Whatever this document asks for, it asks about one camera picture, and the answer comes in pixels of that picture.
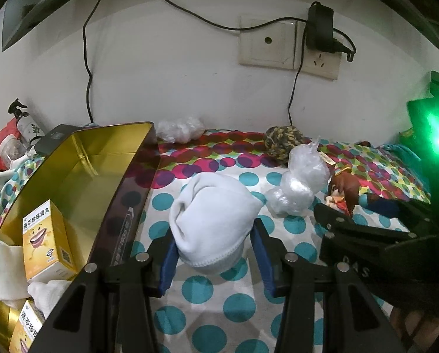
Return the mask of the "large clear plastic bag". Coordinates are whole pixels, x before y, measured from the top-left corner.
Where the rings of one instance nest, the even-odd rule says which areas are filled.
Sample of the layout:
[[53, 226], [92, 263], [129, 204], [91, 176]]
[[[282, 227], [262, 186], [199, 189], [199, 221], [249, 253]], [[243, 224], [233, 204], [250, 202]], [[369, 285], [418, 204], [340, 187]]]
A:
[[267, 207], [279, 216], [300, 216], [329, 182], [329, 167], [318, 151], [320, 138], [294, 147], [279, 185], [265, 194]]

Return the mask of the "small clear plastic bag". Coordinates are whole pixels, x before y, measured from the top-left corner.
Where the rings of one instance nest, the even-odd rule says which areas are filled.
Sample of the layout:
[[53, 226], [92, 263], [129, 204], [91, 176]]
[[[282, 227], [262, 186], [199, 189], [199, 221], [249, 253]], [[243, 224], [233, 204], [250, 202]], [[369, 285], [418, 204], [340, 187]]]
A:
[[199, 139], [204, 132], [203, 123], [195, 117], [162, 120], [157, 126], [157, 137], [167, 144], [186, 144]]

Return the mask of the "black power adapter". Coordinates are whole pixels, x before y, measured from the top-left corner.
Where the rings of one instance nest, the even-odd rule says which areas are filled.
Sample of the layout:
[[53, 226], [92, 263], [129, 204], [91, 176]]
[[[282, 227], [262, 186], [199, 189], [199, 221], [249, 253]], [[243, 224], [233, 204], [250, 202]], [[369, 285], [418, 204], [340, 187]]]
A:
[[311, 50], [334, 51], [334, 10], [313, 2], [308, 10], [306, 46]]

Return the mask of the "yellow medicine box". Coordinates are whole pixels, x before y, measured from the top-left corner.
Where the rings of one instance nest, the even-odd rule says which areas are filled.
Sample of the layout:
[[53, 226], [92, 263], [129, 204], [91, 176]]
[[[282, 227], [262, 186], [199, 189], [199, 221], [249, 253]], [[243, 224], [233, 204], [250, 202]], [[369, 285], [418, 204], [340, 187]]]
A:
[[33, 300], [27, 300], [19, 314], [9, 344], [10, 353], [28, 353], [45, 319]]
[[77, 274], [64, 218], [47, 200], [22, 220], [24, 269], [27, 282], [69, 280]]

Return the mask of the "beige wall socket panel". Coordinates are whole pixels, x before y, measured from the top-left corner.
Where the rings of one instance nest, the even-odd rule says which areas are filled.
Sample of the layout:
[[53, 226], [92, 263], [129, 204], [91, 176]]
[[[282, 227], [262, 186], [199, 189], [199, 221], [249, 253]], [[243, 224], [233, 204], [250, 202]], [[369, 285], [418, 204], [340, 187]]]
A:
[[293, 19], [239, 33], [239, 63], [272, 69], [298, 70], [336, 81], [342, 55], [306, 48], [306, 24]]

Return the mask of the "white spray bottle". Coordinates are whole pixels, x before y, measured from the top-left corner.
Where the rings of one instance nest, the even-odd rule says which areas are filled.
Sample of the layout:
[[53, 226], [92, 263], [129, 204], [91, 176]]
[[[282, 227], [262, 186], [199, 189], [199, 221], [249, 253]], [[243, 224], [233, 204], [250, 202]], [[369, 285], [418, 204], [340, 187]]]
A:
[[24, 141], [32, 146], [45, 136], [45, 132], [25, 109], [27, 105], [15, 99], [8, 106], [8, 113], [15, 117], [16, 127]]

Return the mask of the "gold lined gift box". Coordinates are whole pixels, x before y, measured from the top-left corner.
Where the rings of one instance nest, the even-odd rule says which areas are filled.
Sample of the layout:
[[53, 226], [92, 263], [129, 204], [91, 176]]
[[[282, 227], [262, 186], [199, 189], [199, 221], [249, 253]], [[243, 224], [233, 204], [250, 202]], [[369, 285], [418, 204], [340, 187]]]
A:
[[44, 159], [5, 213], [0, 240], [19, 245], [24, 217], [53, 202], [78, 271], [36, 352], [133, 352], [135, 329], [153, 328], [150, 262], [130, 253], [159, 162], [152, 123], [80, 129]]

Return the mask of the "red plastic bag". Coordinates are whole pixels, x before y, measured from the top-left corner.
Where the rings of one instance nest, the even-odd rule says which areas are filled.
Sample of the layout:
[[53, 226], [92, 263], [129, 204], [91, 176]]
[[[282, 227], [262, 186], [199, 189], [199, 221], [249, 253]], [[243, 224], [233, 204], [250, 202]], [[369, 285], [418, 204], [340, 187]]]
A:
[[0, 171], [9, 169], [13, 161], [25, 155], [26, 147], [19, 137], [16, 119], [11, 119], [0, 130]]

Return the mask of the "blue towel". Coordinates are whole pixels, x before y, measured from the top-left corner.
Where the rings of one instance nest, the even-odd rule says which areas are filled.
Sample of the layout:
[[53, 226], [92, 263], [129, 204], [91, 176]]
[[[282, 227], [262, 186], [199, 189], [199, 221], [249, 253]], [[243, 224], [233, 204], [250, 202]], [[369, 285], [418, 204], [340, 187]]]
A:
[[403, 144], [383, 144], [381, 148], [395, 155], [405, 166], [421, 166], [421, 158]]

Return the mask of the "white cloth in box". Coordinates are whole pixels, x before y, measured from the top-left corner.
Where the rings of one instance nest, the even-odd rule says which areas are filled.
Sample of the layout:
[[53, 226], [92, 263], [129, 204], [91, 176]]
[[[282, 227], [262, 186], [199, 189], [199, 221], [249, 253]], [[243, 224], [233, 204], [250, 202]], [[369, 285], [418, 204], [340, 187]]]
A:
[[19, 310], [32, 298], [47, 319], [70, 285], [70, 281], [62, 280], [27, 283], [23, 248], [0, 241], [0, 301], [5, 305]]

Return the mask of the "white sock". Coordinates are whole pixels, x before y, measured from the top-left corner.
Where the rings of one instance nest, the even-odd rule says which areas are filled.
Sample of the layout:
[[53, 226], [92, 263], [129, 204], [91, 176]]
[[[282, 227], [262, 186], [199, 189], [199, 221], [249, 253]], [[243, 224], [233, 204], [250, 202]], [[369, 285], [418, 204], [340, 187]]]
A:
[[263, 203], [239, 180], [199, 173], [174, 200], [169, 226], [180, 259], [204, 275], [225, 272], [243, 255]]

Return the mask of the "brown haired doll figure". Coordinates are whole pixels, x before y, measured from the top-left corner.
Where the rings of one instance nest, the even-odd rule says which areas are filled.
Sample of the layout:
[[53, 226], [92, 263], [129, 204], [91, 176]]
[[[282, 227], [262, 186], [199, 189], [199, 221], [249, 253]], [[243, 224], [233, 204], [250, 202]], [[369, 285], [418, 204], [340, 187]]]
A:
[[360, 181], [349, 166], [333, 170], [325, 204], [327, 207], [352, 217], [357, 205], [367, 207], [368, 204], [381, 198], [371, 192], [360, 194], [360, 188]]

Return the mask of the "black flat device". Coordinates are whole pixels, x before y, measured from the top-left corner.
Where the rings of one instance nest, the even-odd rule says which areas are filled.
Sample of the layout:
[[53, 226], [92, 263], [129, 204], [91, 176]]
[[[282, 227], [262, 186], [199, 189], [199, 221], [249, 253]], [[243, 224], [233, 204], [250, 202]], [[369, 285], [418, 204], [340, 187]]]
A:
[[60, 124], [56, 126], [36, 143], [36, 154], [47, 157], [70, 135], [82, 129], [82, 127], [68, 124]]

